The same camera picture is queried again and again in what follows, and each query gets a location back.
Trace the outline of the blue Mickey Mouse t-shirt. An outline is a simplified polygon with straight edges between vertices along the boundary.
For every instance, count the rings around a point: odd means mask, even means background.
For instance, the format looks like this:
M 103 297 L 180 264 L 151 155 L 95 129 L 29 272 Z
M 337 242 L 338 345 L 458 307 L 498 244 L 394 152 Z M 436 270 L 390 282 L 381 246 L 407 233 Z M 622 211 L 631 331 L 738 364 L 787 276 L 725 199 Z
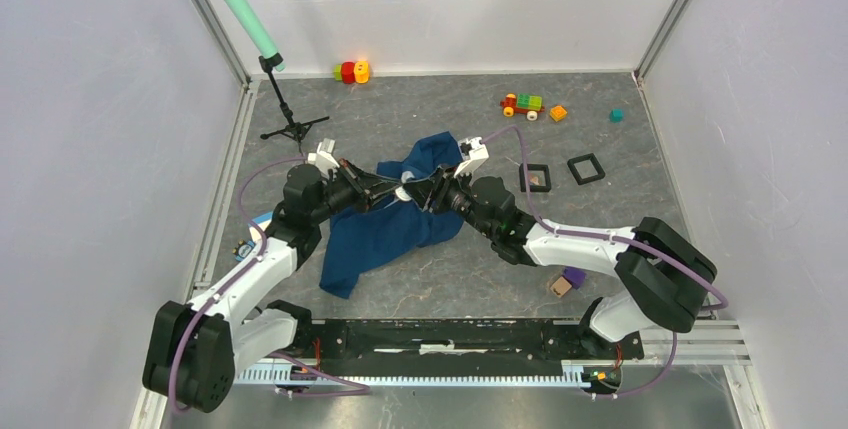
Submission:
M 400 161 L 381 161 L 376 173 L 414 179 L 430 176 L 440 165 L 461 161 L 456 139 L 448 132 L 418 140 Z M 351 296 L 359 276 L 384 266 L 408 252 L 454 238 L 463 220 L 452 212 L 439 215 L 421 211 L 412 202 L 397 199 L 380 202 L 366 213 L 349 208 L 330 220 L 330 236 L 324 254 L 319 287 L 339 298 Z

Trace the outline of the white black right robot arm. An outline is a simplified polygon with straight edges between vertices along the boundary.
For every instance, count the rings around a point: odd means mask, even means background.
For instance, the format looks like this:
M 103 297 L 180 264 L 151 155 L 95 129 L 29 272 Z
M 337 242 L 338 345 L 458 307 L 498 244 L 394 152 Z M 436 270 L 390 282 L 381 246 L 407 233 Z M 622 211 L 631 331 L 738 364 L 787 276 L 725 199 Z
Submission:
M 401 190 L 425 212 L 458 215 L 510 264 L 568 266 L 617 278 L 622 291 L 591 304 L 577 331 L 580 349 L 591 357 L 606 355 L 642 329 L 690 332 L 717 275 L 703 254 L 654 217 L 617 229 L 537 220 L 517 207 L 501 178 L 471 180 L 444 170 L 409 180 Z

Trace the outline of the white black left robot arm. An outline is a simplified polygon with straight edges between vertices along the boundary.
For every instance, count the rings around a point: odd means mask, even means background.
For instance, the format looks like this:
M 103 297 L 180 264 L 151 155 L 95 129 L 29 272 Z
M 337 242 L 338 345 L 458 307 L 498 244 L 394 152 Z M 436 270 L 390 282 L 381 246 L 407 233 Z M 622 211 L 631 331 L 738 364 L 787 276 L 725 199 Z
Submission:
M 282 199 L 248 255 L 194 299 L 168 301 L 155 314 L 142 385 L 177 414 L 215 410 L 240 371 L 277 349 L 297 357 L 312 348 L 313 328 L 290 312 L 249 313 L 309 259 L 321 223 L 348 208 L 367 211 L 403 185 L 345 159 L 291 162 Z

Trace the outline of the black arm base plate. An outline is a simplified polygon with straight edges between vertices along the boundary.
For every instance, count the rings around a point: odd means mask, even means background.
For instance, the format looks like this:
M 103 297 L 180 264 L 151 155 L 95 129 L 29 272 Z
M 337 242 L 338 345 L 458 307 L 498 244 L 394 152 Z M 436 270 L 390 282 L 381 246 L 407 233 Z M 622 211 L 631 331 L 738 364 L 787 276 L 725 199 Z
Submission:
M 325 319 L 298 329 L 284 353 L 352 377 L 555 376 L 564 361 L 641 360 L 641 336 L 618 343 L 574 320 Z

